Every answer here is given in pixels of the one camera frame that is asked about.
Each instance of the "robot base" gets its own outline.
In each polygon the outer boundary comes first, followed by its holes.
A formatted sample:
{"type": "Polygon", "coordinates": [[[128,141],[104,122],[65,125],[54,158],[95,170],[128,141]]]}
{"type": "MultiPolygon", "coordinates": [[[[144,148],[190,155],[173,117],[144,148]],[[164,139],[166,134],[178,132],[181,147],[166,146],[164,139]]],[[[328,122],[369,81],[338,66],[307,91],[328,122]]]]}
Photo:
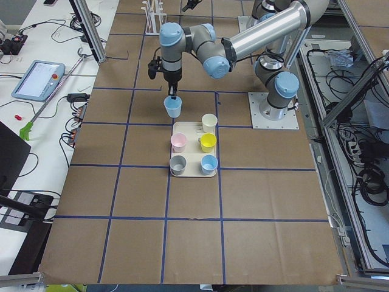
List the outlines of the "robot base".
{"type": "Polygon", "coordinates": [[[286,115],[281,120],[268,120],[260,113],[260,103],[267,97],[267,92],[249,92],[249,103],[251,112],[251,122],[253,129],[266,130],[298,130],[298,122],[294,110],[286,111],[286,115]]]}
{"type": "Polygon", "coordinates": [[[243,32],[247,29],[247,22],[249,19],[249,16],[238,16],[239,32],[243,32]]]}

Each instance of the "white table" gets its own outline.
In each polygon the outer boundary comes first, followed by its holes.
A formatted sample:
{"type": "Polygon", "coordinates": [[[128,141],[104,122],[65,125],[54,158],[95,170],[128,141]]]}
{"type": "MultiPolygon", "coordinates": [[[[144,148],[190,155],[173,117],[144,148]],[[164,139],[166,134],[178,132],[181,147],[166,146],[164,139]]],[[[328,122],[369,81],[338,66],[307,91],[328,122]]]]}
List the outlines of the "white table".
{"type": "MultiPolygon", "coordinates": [[[[97,31],[101,38],[107,40],[119,0],[86,0],[86,2],[91,11],[101,16],[102,23],[97,27],[97,31]]],[[[69,24],[71,20],[70,13],[73,13],[73,10],[68,0],[58,0],[53,7],[43,6],[43,0],[37,0],[21,27],[23,28],[51,18],[67,19],[67,24],[69,24]]],[[[77,55],[79,47],[83,48],[84,54],[91,53],[89,46],[81,43],[79,39],[63,44],[54,42],[50,36],[57,27],[54,24],[42,24],[36,28],[26,30],[25,34],[28,34],[29,38],[21,53],[18,56],[14,56],[10,64],[0,64],[0,74],[22,76],[33,60],[64,63],[67,73],[79,58],[77,55]]],[[[59,41],[81,35],[81,33],[76,33],[65,27],[62,27],[59,32],[55,36],[59,41]]],[[[9,56],[4,56],[2,61],[5,62],[8,58],[9,56]]],[[[47,106],[42,116],[51,116],[55,112],[58,99],[66,96],[68,93],[85,92],[90,94],[97,71],[98,64],[93,57],[84,60],[47,106]]],[[[11,97],[11,92],[18,84],[18,81],[16,78],[0,77],[2,92],[0,95],[0,105],[17,100],[11,97]]],[[[34,104],[36,110],[42,105],[40,102],[31,103],[34,104]]],[[[31,145],[31,152],[38,155],[39,164],[31,174],[18,178],[13,187],[14,189],[52,190],[61,193],[67,174],[67,165],[58,140],[61,133],[65,132],[65,122],[72,117],[71,112],[69,103],[64,99],[60,102],[55,117],[51,119],[37,119],[35,121],[28,143],[31,145]]],[[[19,134],[20,128],[24,127],[32,116],[31,106],[25,103],[15,102],[0,108],[1,122],[17,134],[19,134]],[[21,116],[23,120],[16,120],[15,114],[21,116]]],[[[64,150],[70,161],[72,149],[64,145],[64,150]]],[[[30,155],[21,173],[28,172],[35,164],[36,159],[30,155]]],[[[55,199],[52,204],[57,205],[58,199],[55,199]]],[[[51,215],[53,215],[53,210],[49,211],[46,218],[51,217],[51,215]]],[[[23,232],[0,229],[0,275],[7,275],[10,271],[25,237],[26,234],[23,232]]]]}
{"type": "MultiPolygon", "coordinates": [[[[86,2],[89,9],[102,18],[97,32],[100,38],[107,40],[119,0],[87,0],[86,2]]],[[[73,10],[68,0],[58,0],[52,7],[43,5],[43,0],[37,0],[21,28],[49,19],[65,19],[66,24],[69,25],[72,19],[71,13],[73,10]]],[[[81,42],[79,38],[61,44],[52,40],[50,36],[58,27],[56,24],[40,24],[26,30],[24,34],[28,35],[28,39],[19,55],[13,56],[9,64],[0,64],[0,73],[23,74],[34,60],[63,63],[68,71],[78,59],[78,48],[81,47],[84,54],[91,54],[89,45],[81,42]]],[[[81,35],[82,33],[68,27],[61,27],[53,37],[57,41],[64,41],[81,35]]],[[[2,62],[5,63],[9,59],[10,56],[6,55],[2,62]]],[[[98,64],[93,58],[89,58],[84,65],[75,70],[74,75],[96,75],[97,71],[98,64]]]]}

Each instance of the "brown cardboard surface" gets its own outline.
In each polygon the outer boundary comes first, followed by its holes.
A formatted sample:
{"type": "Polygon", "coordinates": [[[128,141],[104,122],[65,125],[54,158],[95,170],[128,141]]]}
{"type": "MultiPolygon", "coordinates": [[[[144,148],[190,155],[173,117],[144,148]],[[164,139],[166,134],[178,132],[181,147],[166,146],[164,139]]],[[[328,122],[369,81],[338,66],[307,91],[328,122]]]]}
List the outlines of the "brown cardboard surface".
{"type": "Polygon", "coordinates": [[[250,0],[242,1],[242,5],[243,5],[243,15],[251,16],[254,1],[250,1],[250,0]]]}
{"type": "Polygon", "coordinates": [[[389,26],[389,1],[346,0],[346,3],[359,26],[389,26]]]}
{"type": "Polygon", "coordinates": [[[342,273],[328,223],[225,222],[224,239],[229,283],[334,285],[342,273]]]}
{"type": "Polygon", "coordinates": [[[131,90],[93,89],[84,121],[127,123],[131,90]]]}
{"type": "Polygon", "coordinates": [[[232,37],[239,33],[238,19],[235,18],[214,18],[213,27],[215,28],[216,36],[232,37]]]}
{"type": "Polygon", "coordinates": [[[67,173],[57,215],[108,216],[116,175],[117,169],[114,167],[71,166],[67,173]]]}
{"type": "Polygon", "coordinates": [[[171,221],[167,232],[166,284],[222,283],[219,222],[171,221]]]}
{"type": "Polygon", "coordinates": [[[138,33],[143,35],[146,27],[146,16],[139,12],[139,15],[133,14],[116,14],[114,22],[111,27],[111,34],[128,34],[138,33]]]}
{"type": "Polygon", "coordinates": [[[129,121],[131,123],[171,123],[171,118],[165,114],[164,92],[136,91],[129,121]]]}
{"type": "Polygon", "coordinates": [[[221,164],[242,168],[314,169],[301,119],[298,124],[298,131],[220,128],[221,164]]]}
{"type": "Polygon", "coordinates": [[[125,130],[124,125],[83,125],[72,163],[119,164],[125,130]]]}
{"type": "Polygon", "coordinates": [[[169,165],[171,127],[128,128],[123,163],[127,165],[169,165]]]}
{"type": "Polygon", "coordinates": [[[121,169],[113,214],[164,217],[167,182],[167,169],[121,169]]]}
{"type": "MultiPolygon", "coordinates": [[[[228,37],[253,2],[203,1],[178,16],[180,3],[164,3],[169,21],[210,21],[228,37]]],[[[300,114],[299,131],[251,129],[247,92],[265,91],[251,61],[214,80],[183,54],[182,112],[169,118],[167,83],[147,74],[158,37],[142,35],[142,12],[123,14],[140,6],[120,1],[41,265],[47,283],[334,283],[341,270],[300,114]],[[219,119],[217,175],[171,176],[173,123],[205,113],[219,119]]]]}
{"type": "Polygon", "coordinates": [[[54,219],[39,268],[45,283],[96,283],[107,224],[107,220],[54,219]]]}
{"type": "Polygon", "coordinates": [[[389,47],[389,28],[382,27],[360,27],[370,50],[375,58],[382,56],[382,51],[389,47]]]}
{"type": "Polygon", "coordinates": [[[238,15],[243,15],[243,9],[241,1],[231,0],[217,0],[213,1],[213,15],[220,17],[233,17],[236,18],[236,24],[238,23],[238,15]]]}
{"type": "Polygon", "coordinates": [[[221,185],[226,218],[328,217],[316,172],[222,170],[221,185]]]}
{"type": "Polygon", "coordinates": [[[107,59],[100,64],[99,74],[94,87],[99,88],[133,88],[138,59],[107,59]]]}
{"type": "Polygon", "coordinates": [[[172,177],[169,195],[169,217],[189,219],[219,218],[218,177],[172,177]]]}
{"type": "Polygon", "coordinates": [[[247,93],[218,95],[219,125],[251,126],[247,93]]]}
{"type": "Polygon", "coordinates": [[[163,221],[113,220],[102,283],[158,283],[163,221]]]}

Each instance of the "light blue cup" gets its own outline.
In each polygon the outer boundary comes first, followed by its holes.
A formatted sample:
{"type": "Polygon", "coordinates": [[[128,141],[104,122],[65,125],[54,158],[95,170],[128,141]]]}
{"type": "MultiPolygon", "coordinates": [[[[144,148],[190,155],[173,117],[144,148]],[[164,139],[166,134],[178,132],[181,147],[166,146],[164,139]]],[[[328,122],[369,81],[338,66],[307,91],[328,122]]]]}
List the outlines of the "light blue cup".
{"type": "Polygon", "coordinates": [[[201,170],[203,174],[210,175],[218,167],[218,160],[213,155],[205,155],[201,159],[201,170]]]}
{"type": "Polygon", "coordinates": [[[180,116],[182,100],[178,96],[176,99],[172,99],[171,96],[168,96],[164,100],[164,105],[170,117],[176,118],[180,116]]]}

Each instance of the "tablet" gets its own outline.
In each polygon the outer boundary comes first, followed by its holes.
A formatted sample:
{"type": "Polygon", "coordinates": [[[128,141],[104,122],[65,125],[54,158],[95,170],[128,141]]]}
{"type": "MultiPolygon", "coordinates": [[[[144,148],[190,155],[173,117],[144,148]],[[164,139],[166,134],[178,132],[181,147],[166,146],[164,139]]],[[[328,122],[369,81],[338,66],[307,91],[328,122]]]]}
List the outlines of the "tablet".
{"type": "Polygon", "coordinates": [[[12,91],[11,96],[43,102],[53,93],[64,73],[64,64],[34,61],[12,91]]]}

